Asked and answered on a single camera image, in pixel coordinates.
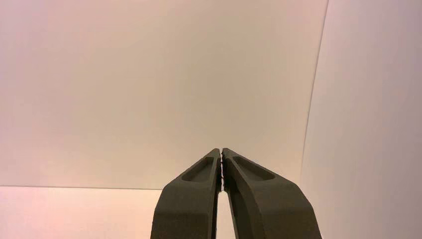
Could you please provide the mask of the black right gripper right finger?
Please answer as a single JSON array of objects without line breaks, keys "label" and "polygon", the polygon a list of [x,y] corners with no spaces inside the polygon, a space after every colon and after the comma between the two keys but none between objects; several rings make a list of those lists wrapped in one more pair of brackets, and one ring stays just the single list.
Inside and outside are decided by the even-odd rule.
[{"label": "black right gripper right finger", "polygon": [[314,209],[298,185],[229,148],[222,160],[236,238],[321,238]]}]

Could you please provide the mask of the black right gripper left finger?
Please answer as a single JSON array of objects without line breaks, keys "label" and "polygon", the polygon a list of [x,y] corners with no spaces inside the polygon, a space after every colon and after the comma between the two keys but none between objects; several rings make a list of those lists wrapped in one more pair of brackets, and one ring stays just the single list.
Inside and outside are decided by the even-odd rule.
[{"label": "black right gripper left finger", "polygon": [[214,239],[221,155],[214,148],[168,183],[156,205],[152,239]]}]

